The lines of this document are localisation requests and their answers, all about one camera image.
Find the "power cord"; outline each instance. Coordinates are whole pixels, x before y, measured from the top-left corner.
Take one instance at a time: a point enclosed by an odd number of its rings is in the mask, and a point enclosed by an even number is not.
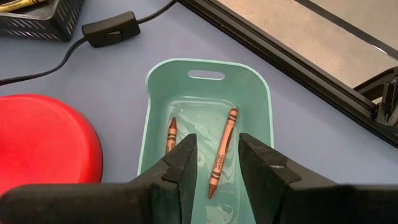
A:
[[[164,6],[162,9],[158,10],[157,12],[144,17],[142,19],[139,19],[138,21],[134,21],[135,24],[143,24],[145,22],[149,22],[153,19],[155,19],[156,17],[160,16],[161,14],[163,14],[165,11],[167,11],[168,9],[170,9],[175,3],[177,2],[177,0],[172,0],[170,1],[166,6]],[[121,39],[119,41],[114,41],[111,44],[115,44],[117,42],[123,41],[125,39]],[[61,63],[59,65],[57,65],[55,68],[46,71],[46,72],[42,72],[42,73],[37,73],[37,74],[33,74],[33,75],[25,75],[25,76],[21,76],[21,77],[14,77],[14,78],[6,78],[3,80],[0,80],[0,86],[3,85],[7,85],[7,84],[11,84],[11,83],[17,83],[17,82],[22,82],[22,81],[26,81],[26,80],[31,80],[34,78],[39,78],[39,77],[43,77],[45,75],[51,74],[53,72],[56,72],[57,70],[59,70],[60,68],[62,68],[66,62],[68,61],[68,59],[70,58],[70,56],[72,55],[72,53],[82,44],[84,44],[85,42],[87,42],[88,39],[86,37],[82,37],[79,40],[77,40],[75,43],[72,44],[72,46],[70,46],[70,48],[67,50],[64,58],[62,59]]]

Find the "mint green bin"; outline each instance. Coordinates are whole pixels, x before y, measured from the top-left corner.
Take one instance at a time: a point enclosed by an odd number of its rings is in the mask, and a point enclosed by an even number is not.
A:
[[[224,78],[192,77],[193,70],[222,73]],[[176,143],[190,133],[198,140],[192,223],[255,223],[240,171],[238,137],[248,133],[274,147],[271,96],[264,79],[238,63],[177,58],[156,65],[146,86],[149,102],[138,174],[164,156],[167,129],[176,117]],[[239,109],[238,120],[220,183],[208,199],[208,181],[231,108]]]

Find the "black basket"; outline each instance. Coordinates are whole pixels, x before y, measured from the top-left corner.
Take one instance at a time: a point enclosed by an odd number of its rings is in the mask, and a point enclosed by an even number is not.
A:
[[[12,13],[0,12],[0,35],[69,41],[83,2],[84,0],[48,0]]]

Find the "black metal frame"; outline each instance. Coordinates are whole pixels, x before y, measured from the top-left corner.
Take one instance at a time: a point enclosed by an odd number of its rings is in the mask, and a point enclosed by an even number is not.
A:
[[[378,106],[371,100],[341,83],[217,0],[179,2],[362,127],[398,147],[398,137],[391,129],[374,121]]]

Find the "table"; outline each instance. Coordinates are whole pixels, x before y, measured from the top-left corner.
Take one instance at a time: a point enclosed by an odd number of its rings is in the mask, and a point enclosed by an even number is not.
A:
[[[132,10],[142,18],[168,0],[86,0],[82,24]],[[246,64],[271,89],[275,148],[339,183],[398,184],[398,149],[310,93],[194,13],[176,4],[141,25],[123,43],[94,49],[82,45],[67,64],[47,77],[0,87],[0,95],[37,93],[82,112],[103,148],[103,182],[127,182],[137,175],[147,93],[144,80],[157,63],[174,57]],[[0,78],[42,72],[56,66],[72,43],[0,38]]]

